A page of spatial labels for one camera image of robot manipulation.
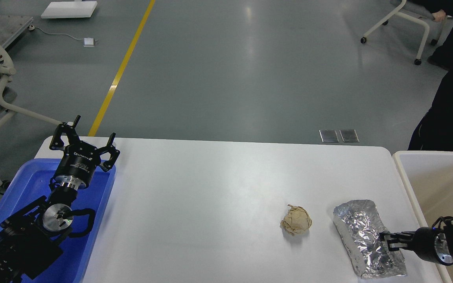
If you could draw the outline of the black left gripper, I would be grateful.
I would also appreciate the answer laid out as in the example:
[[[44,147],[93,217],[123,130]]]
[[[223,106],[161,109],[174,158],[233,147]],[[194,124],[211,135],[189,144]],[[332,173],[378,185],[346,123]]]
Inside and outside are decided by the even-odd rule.
[[[64,151],[63,158],[54,174],[56,182],[62,182],[72,177],[78,179],[81,185],[89,185],[97,166],[102,171],[108,172],[114,167],[120,155],[120,151],[114,145],[116,137],[114,132],[109,136],[106,145],[103,147],[80,143],[81,140],[76,132],[80,119],[81,115],[77,115],[71,125],[68,122],[59,124],[52,136],[49,149]],[[64,134],[68,138],[67,146],[62,140]],[[110,155],[109,159],[102,161],[101,156],[106,153]]]

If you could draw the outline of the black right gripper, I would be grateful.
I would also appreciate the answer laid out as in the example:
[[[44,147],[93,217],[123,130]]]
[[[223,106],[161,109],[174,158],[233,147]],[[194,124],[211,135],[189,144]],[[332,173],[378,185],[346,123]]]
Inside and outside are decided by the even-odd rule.
[[[388,250],[410,250],[422,260],[437,265],[453,265],[453,256],[449,251],[446,235],[437,229],[422,227],[416,231],[379,233],[379,240],[386,241]]]

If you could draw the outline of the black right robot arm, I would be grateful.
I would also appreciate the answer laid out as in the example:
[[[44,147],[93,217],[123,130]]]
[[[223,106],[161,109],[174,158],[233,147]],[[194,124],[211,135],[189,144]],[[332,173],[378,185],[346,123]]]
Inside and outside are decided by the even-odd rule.
[[[381,232],[379,240],[390,252],[414,252],[420,259],[437,265],[453,265],[453,217],[439,217],[431,227],[399,233]]]

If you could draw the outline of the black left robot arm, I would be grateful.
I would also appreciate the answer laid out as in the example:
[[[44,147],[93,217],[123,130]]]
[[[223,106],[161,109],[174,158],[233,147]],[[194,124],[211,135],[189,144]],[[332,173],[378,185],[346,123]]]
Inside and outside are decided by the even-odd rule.
[[[81,140],[76,132],[80,120],[59,124],[49,149],[63,157],[49,181],[50,195],[41,196],[1,222],[0,283],[20,283],[22,276],[34,279],[62,254],[66,238],[80,238],[94,228],[93,208],[72,209],[79,190],[89,187],[95,170],[113,169],[120,151],[114,145],[115,133],[105,146],[96,147]]]

